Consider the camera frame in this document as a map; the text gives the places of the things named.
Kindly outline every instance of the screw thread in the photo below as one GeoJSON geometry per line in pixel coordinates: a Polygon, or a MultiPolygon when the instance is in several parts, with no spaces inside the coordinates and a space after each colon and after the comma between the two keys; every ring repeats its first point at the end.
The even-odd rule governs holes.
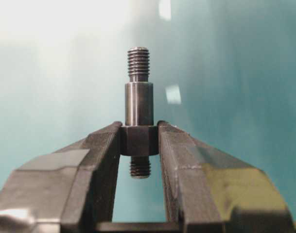
{"type": "Polygon", "coordinates": [[[149,51],[133,47],[128,52],[128,76],[131,82],[147,82],[149,76],[149,51]]]}
{"type": "Polygon", "coordinates": [[[135,179],[144,179],[150,176],[149,156],[131,157],[130,175],[135,179]]]}

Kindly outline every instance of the threaded end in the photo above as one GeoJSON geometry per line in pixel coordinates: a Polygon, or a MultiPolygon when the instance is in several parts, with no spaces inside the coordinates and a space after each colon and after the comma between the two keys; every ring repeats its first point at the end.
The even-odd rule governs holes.
{"type": "Polygon", "coordinates": [[[131,157],[130,175],[135,179],[144,179],[150,176],[149,156],[131,157]]]}
{"type": "Polygon", "coordinates": [[[149,76],[149,51],[133,47],[128,52],[128,76],[131,82],[147,82],[149,76]]]}

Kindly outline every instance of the metal surface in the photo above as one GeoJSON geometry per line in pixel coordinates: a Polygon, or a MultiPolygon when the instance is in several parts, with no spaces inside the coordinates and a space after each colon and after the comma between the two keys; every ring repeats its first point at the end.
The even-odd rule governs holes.
{"type": "Polygon", "coordinates": [[[112,219],[120,122],[15,170],[0,191],[0,233],[90,231],[112,219]]]}
{"type": "Polygon", "coordinates": [[[149,76],[149,51],[133,47],[128,52],[128,76],[131,82],[147,82],[149,76]]]}
{"type": "Polygon", "coordinates": [[[130,174],[133,178],[150,175],[149,158],[157,154],[157,127],[153,121],[153,84],[148,82],[149,51],[134,47],[128,51],[128,75],[125,85],[125,124],[123,127],[123,155],[132,156],[130,174]]]}
{"type": "Polygon", "coordinates": [[[122,126],[121,154],[133,157],[158,154],[157,126],[122,126]]]}
{"type": "Polygon", "coordinates": [[[179,233],[181,224],[177,222],[101,222],[96,232],[104,233],[179,233]]]}
{"type": "Polygon", "coordinates": [[[294,232],[265,173],[161,121],[159,143],[169,221],[183,232],[294,232]]]}
{"type": "Polygon", "coordinates": [[[125,124],[153,125],[153,84],[130,82],[125,85],[125,124]]]}

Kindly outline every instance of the teal background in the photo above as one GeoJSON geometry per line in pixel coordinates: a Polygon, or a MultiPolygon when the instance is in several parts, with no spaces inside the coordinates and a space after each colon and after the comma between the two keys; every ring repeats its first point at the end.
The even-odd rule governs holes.
{"type": "MultiPolygon", "coordinates": [[[[263,169],[296,220],[296,0],[0,0],[0,189],[35,156],[124,122],[133,46],[150,50],[155,122],[263,169]]],[[[165,220],[151,162],[138,181],[121,158],[114,221],[165,220]]]]}

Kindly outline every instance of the metal bolt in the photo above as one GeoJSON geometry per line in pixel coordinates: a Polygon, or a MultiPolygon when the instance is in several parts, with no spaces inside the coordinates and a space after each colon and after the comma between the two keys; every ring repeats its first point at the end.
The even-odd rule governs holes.
{"type": "Polygon", "coordinates": [[[150,176],[149,156],[131,157],[130,175],[135,179],[144,179],[150,176]]]}
{"type": "MultiPolygon", "coordinates": [[[[133,98],[137,100],[142,99],[144,103],[138,103],[134,109],[131,105],[127,104],[126,107],[126,124],[127,125],[153,125],[153,86],[148,82],[149,77],[149,51],[145,47],[133,47],[127,52],[128,56],[128,76],[130,78],[129,84],[126,85],[126,93],[129,96],[130,101],[133,98]],[[142,87],[137,95],[132,94],[132,88],[137,89],[136,85],[132,85],[134,82],[140,83],[142,87]]],[[[132,156],[130,162],[130,174],[132,178],[144,179],[150,176],[150,162],[149,156],[132,156]]]]}

